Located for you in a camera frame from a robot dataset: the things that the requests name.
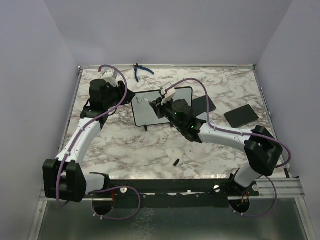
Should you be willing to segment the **black framed whiteboard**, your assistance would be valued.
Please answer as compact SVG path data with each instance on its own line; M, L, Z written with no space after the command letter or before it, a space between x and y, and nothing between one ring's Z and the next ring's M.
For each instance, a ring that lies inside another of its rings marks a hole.
M173 100L185 99L191 106L193 100L193 88L190 86L177 87ZM131 101L134 123L137 127L147 127L152 125L169 124L170 122L164 117L159 119L154 110L150 106L150 101L155 101L160 97L159 90L149 90L136 92L135 97Z

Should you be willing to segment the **black rectangular eraser block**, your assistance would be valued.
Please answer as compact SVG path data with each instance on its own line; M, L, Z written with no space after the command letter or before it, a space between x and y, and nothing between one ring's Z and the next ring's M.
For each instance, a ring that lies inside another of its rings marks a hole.
M209 112L215 111L216 106L210 98L208 98L208 102L209 102ZM204 96L193 99L191 106L192 106L194 117L197 117L203 113L206 113L207 112L207 97L204 95Z

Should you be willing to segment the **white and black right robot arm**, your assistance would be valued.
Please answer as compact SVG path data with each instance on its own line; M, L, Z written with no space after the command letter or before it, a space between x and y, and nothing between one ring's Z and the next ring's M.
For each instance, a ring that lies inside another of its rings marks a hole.
M265 127L242 130L216 126L206 113L205 119L195 117L184 99L171 99L165 104L162 101L159 97L149 105L159 119L166 118L186 140L223 145L246 154L248 163L237 170L229 184L234 195L242 195L256 179L274 173L283 148Z

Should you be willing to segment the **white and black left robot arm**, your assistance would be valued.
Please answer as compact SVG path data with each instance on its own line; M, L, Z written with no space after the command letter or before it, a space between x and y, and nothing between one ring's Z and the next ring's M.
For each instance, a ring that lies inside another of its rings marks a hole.
M101 198L110 193L107 174L84 174L81 165L108 117L119 106L129 104L134 96L126 82L113 77L90 82L89 99L80 113L75 133L63 150L54 159L46 159L42 166L47 198L79 203L91 192Z

